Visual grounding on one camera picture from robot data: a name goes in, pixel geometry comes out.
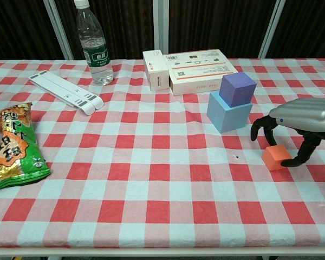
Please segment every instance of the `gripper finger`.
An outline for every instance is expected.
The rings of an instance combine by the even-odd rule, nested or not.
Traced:
[[[277,142],[273,136],[273,129],[272,128],[265,128],[264,127],[264,134],[266,137],[267,142],[269,143],[269,145],[277,145]]]
[[[285,167],[296,167],[304,164],[309,160],[310,156],[313,154],[315,148],[320,144],[320,142],[321,139],[318,137],[304,137],[304,141],[298,150],[297,156],[293,159],[283,160],[281,165]]]
[[[255,141],[257,139],[259,129],[260,129],[260,127],[258,127],[254,122],[250,128],[250,139],[252,141]]]

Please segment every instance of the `chip bag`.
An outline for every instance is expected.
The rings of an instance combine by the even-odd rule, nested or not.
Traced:
[[[37,145],[30,108],[31,103],[25,103],[0,111],[0,189],[50,175]]]

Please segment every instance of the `robotic arm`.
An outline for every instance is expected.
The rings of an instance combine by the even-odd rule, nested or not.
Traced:
[[[325,99],[295,99],[272,109],[267,116],[255,120],[251,127],[251,140],[255,141],[259,129],[264,127],[267,142],[277,145],[273,129],[278,125],[293,128],[304,138],[297,156],[283,160],[281,165],[296,167],[304,164],[321,140],[325,140]]]

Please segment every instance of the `red and white checkered tablecloth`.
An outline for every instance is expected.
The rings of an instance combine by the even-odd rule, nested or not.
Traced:
[[[115,60],[109,86],[85,61],[0,61],[0,109],[32,101],[52,174],[0,190],[0,247],[325,245],[325,141],[306,163],[270,172],[250,123],[295,98],[325,97],[325,59],[231,60],[257,82],[248,124],[220,135],[209,93],[149,90],[141,60]],[[29,82],[49,70],[98,94],[91,116]],[[302,137],[277,127],[295,156]]]

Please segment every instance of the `stacked blocks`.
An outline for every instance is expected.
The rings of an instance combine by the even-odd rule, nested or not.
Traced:
[[[262,159],[270,171],[283,169],[281,162],[286,159],[291,159],[287,149],[283,145],[275,145],[266,147],[262,154]]]
[[[207,116],[219,133],[245,126],[256,83],[245,73],[223,76],[220,91],[210,93]]]

